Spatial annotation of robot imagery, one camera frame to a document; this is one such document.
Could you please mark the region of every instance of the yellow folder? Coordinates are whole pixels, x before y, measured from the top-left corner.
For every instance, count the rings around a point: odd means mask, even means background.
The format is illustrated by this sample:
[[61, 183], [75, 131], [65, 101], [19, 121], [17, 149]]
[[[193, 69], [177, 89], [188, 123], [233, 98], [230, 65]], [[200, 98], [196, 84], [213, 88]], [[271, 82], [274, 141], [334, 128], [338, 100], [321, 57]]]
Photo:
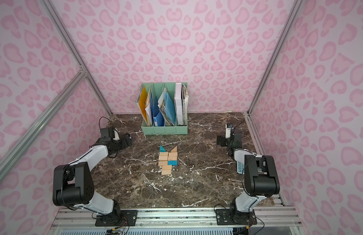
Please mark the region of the yellow folder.
[[142, 117], [145, 120], [146, 125], [148, 125], [149, 120], [147, 119], [146, 110], [145, 110], [148, 93], [146, 92], [146, 89], [143, 85], [141, 86], [141, 88], [142, 89], [140, 90], [139, 98], [137, 99], [138, 101], [137, 106], [141, 111]]

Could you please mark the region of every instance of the marble tabletop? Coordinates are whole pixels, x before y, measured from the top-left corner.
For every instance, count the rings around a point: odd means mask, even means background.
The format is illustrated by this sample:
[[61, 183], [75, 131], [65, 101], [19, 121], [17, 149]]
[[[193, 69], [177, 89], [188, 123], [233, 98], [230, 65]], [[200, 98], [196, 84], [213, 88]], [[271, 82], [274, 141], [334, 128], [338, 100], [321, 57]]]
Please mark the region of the marble tabletop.
[[[216, 136], [225, 134], [225, 124], [240, 124], [242, 113], [188, 114], [187, 135], [144, 135], [140, 114], [112, 116], [112, 126], [120, 134], [130, 133], [131, 147], [106, 157], [92, 170], [95, 190], [115, 199], [122, 208], [135, 207], [212, 207], [228, 205], [243, 191], [236, 162], [226, 148], [216, 145]], [[255, 152], [245, 121], [237, 127], [243, 132], [243, 147]], [[178, 147], [178, 165], [171, 176], [161, 176], [159, 146], [166, 151]], [[273, 205], [271, 198], [260, 202]]]

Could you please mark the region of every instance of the wooden triangular block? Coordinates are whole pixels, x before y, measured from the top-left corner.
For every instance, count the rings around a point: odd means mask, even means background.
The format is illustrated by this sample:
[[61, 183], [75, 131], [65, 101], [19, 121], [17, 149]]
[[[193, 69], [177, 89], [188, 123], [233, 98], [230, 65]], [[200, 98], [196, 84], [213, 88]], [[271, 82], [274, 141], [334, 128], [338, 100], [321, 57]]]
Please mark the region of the wooden triangular block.
[[161, 145], [160, 147], [159, 147], [159, 152], [165, 152], [166, 150], [165, 150], [165, 148], [163, 148], [163, 146]]

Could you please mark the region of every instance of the pink leopard print wall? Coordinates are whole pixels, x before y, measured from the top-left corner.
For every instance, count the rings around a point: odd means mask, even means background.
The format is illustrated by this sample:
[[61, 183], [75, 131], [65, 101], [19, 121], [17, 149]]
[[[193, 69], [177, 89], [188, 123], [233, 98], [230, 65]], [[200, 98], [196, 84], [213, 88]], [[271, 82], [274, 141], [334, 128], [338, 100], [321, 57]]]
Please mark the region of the pink leopard print wall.
[[142, 82], [188, 82], [189, 111], [247, 110], [294, 0], [54, 0], [115, 113]]
[[309, 0], [253, 118], [307, 234], [363, 234], [363, 0]]
[[37, 0], [0, 1], [0, 160], [78, 69]]
[[47, 234], [58, 207], [52, 203], [54, 168], [79, 157], [100, 137], [107, 116], [86, 81], [50, 121], [0, 184], [0, 235]]

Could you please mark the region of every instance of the metal bracket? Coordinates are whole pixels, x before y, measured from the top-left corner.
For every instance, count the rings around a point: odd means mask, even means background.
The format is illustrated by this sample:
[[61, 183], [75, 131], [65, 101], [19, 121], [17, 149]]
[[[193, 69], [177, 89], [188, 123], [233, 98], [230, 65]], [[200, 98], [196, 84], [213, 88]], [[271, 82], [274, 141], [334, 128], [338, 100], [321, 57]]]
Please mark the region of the metal bracket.
[[232, 217], [230, 209], [216, 209], [216, 218], [218, 225], [256, 225], [257, 219], [254, 211], [239, 212], [236, 211]]
[[126, 220], [122, 219], [121, 221], [114, 221], [110, 217], [101, 217], [98, 216], [95, 221], [96, 227], [108, 227], [108, 226], [117, 226], [121, 227], [125, 222], [128, 222], [127, 226], [135, 226], [137, 220], [137, 212], [136, 210], [125, 210], [121, 211], [121, 216], [125, 217]]

